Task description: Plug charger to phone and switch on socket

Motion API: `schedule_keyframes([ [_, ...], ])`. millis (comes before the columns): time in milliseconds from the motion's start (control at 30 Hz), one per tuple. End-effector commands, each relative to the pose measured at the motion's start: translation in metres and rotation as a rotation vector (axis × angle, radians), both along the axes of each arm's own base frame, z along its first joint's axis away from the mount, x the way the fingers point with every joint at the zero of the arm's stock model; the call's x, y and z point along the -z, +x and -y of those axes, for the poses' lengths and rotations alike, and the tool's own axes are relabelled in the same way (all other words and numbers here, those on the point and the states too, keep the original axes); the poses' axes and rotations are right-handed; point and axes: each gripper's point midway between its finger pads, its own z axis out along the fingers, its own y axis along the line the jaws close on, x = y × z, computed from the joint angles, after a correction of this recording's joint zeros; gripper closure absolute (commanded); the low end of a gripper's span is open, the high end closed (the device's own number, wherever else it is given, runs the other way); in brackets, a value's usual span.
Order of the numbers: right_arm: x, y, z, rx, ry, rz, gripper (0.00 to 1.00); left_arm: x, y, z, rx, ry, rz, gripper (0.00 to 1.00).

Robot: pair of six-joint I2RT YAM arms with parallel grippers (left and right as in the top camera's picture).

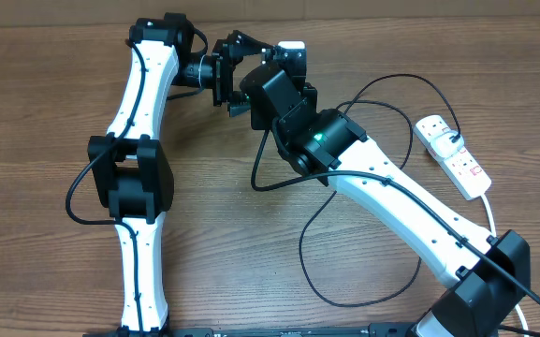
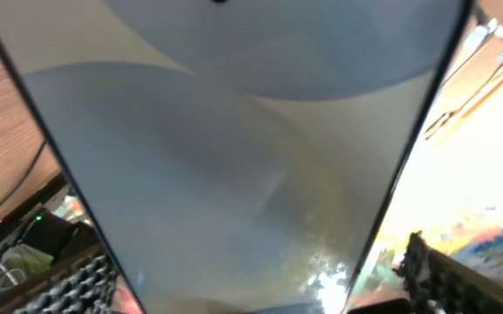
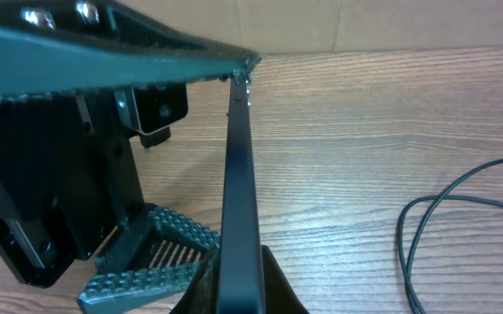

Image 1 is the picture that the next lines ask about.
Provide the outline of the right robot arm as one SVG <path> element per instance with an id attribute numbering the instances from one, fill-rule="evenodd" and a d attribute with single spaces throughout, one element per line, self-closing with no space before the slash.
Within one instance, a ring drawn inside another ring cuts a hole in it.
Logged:
<path id="1" fill-rule="evenodd" d="M 305 82 L 303 43 L 256 49 L 261 66 L 240 88 L 252 127 L 273 136 L 299 174 L 353 199 L 406 242 L 445 286 L 411 328 L 414 336 L 490 336 L 526 296 L 528 244 L 515 232 L 496 238 L 449 209 L 392 164 L 366 131 L 337 110 L 316 111 Z"/>

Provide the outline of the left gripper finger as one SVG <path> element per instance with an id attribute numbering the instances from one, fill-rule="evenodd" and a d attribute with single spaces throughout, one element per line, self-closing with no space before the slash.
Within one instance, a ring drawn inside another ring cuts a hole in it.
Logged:
<path id="1" fill-rule="evenodd" d="M 272 50 L 271 44 L 256 40 L 239 30 L 234 30 L 229 35 L 229 56 L 232 59 L 240 59 Z"/>
<path id="2" fill-rule="evenodd" d="M 228 100 L 228 114 L 237 117 L 251 108 L 250 97 L 241 91 L 233 91 Z"/>

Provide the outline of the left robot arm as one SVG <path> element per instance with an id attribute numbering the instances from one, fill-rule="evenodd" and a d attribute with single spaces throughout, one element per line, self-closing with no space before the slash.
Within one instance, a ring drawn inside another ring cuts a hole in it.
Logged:
<path id="1" fill-rule="evenodd" d="M 168 336 L 169 308 L 162 282 L 161 234 L 174 195 L 174 177 L 160 132 L 166 104 L 184 95 L 212 91 L 214 105 L 240 114 L 248 105 L 233 89 L 241 60 L 284 55 L 290 43 L 270 45 L 233 31 L 215 46 L 193 51 L 204 34 L 182 13 L 140 18 L 129 30 L 132 66 L 116 117 L 103 136 L 89 140 L 87 153 L 102 206 L 119 236 L 124 273 L 124 311 L 115 336 Z"/>

